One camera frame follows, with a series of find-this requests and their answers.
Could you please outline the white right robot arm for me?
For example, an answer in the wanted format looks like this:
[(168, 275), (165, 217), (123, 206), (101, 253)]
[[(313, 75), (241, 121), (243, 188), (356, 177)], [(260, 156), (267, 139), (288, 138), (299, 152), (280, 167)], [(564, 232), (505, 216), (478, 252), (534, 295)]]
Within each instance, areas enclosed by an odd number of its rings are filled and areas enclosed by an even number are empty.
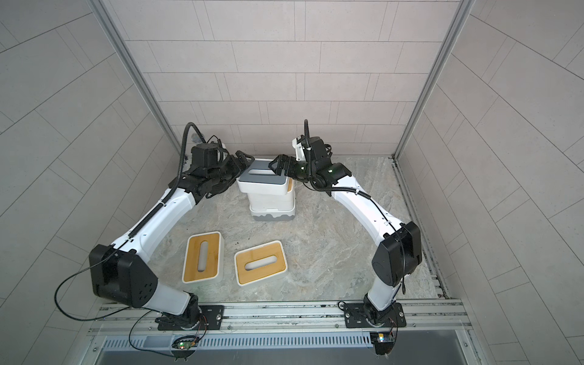
[(292, 156), (279, 155), (269, 162), (269, 169), (327, 193), (363, 225), (377, 247), (371, 261), (376, 277), (363, 299), (364, 316), (373, 326), (387, 323), (397, 326), (397, 294), (405, 291), (405, 277), (422, 261), (419, 227), (389, 214), (362, 189), (344, 164), (333, 164), (329, 158), (298, 161)]

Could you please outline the bamboo lid tissue box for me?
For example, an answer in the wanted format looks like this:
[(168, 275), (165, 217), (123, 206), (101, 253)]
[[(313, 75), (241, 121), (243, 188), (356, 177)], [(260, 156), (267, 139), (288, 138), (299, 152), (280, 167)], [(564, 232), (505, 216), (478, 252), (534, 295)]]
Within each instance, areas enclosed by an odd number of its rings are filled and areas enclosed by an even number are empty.
[(288, 177), (279, 185), (251, 182), (246, 194), (253, 211), (291, 211), (295, 208), (294, 181)]
[(281, 278), (288, 272), (284, 246), (280, 240), (241, 250), (234, 255), (234, 262), (240, 287)]
[(182, 272), (184, 284), (214, 284), (223, 278), (224, 239), (213, 231), (192, 235), (187, 240)]

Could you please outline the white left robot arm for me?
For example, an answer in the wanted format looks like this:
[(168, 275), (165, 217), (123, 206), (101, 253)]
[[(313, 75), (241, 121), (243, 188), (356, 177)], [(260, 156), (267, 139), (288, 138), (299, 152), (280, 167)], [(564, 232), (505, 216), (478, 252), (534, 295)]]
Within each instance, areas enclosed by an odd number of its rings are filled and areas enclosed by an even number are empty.
[(184, 214), (209, 196), (223, 193), (253, 163), (251, 155), (213, 156), (194, 153), (191, 167), (179, 168), (163, 198), (129, 232), (89, 254), (96, 296), (132, 308), (161, 313), (160, 329), (193, 329), (205, 324), (199, 298), (159, 281), (149, 261), (164, 237)]

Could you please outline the grey lid tissue box front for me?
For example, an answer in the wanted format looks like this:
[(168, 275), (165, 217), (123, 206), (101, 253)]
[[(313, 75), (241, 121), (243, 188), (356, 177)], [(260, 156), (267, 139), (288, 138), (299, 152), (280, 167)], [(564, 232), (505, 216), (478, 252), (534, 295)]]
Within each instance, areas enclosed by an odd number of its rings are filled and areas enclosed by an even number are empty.
[(255, 159), (238, 178), (242, 193), (283, 196), (289, 191), (289, 178), (269, 168), (271, 160)]

